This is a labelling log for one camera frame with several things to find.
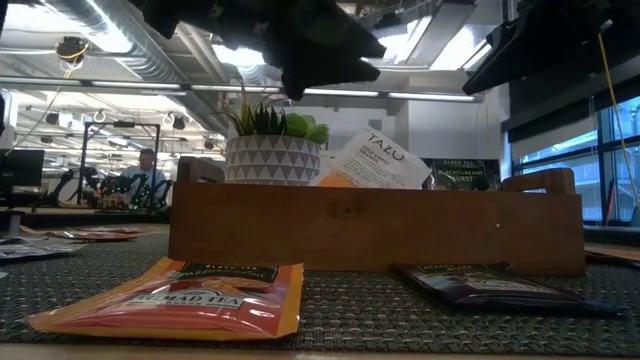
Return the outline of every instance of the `succulent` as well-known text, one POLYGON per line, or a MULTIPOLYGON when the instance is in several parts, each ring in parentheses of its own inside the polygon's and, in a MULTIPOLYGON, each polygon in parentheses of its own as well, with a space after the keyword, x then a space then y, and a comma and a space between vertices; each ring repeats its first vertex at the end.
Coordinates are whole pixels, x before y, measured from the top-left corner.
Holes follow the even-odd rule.
POLYGON ((240 97, 240 111, 229 103, 222 102, 225 114, 231 119, 239 136, 288 135, 304 138, 319 145, 329 140, 329 127, 325 124, 316 125, 313 116, 285 114, 282 109, 276 111, 273 106, 269 106, 269 96, 258 104, 250 105, 244 84, 240 97))

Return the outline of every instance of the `potted plant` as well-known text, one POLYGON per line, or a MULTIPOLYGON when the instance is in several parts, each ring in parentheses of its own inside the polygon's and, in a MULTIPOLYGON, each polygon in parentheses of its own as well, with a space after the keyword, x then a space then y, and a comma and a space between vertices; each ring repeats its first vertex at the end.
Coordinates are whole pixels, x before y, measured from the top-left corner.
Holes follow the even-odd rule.
POLYGON ((277 111, 266 99, 250 105, 243 86, 239 110, 223 102, 238 133, 227 142, 225 181, 307 185, 320 172, 320 145, 327 142, 329 128, 312 116, 277 111))

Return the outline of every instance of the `blue shirt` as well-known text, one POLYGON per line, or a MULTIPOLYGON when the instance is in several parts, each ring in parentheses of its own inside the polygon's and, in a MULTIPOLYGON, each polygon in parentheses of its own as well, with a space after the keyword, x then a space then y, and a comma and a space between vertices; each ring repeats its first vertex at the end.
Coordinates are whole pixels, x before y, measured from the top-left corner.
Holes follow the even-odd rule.
MULTIPOLYGON (((131 178, 138 174, 146 174, 147 181, 145 182, 145 185, 148 185, 149 187, 151 187, 151 182, 153 180, 152 178, 153 170, 142 171, 142 169, 140 169, 140 166, 129 166, 122 172, 122 174, 120 174, 120 176, 126 176, 131 178)), ((160 184, 160 182, 164 180, 166 180, 166 178, 164 177, 164 173, 160 170, 156 170, 156 185, 160 184)), ((125 198, 127 202, 131 202, 131 198, 133 197, 133 195, 135 195, 139 184, 140 184, 140 180, 136 180, 131 185, 131 190, 129 190, 129 192, 125 194, 125 198)), ((156 190, 156 193, 154 195, 156 199, 159 199, 162 196, 162 193, 164 192, 164 188, 165 188, 165 185, 162 185, 158 188, 158 190, 156 190)))

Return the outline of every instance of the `white geometric pot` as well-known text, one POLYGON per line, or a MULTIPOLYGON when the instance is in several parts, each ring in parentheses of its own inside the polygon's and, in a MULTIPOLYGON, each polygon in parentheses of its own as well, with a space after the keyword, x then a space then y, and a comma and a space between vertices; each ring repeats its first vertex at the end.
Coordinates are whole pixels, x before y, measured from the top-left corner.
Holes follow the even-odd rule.
POLYGON ((241 136, 227 142, 225 182, 231 184, 309 184, 320 172, 320 145, 279 135, 241 136))

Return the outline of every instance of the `ductwork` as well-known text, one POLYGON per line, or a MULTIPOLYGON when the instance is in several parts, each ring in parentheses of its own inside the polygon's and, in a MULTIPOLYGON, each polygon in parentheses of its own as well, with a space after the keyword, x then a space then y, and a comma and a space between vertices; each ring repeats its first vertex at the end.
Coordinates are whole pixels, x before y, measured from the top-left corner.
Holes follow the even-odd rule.
MULTIPOLYGON (((134 17, 137 11, 122 0, 40 0, 47 8, 76 22, 81 32, 103 51, 126 53, 117 61, 144 81, 161 83, 187 82, 187 77, 167 57, 134 17)), ((198 94, 172 98, 182 103, 207 130, 226 133, 225 122, 212 113, 198 94)))

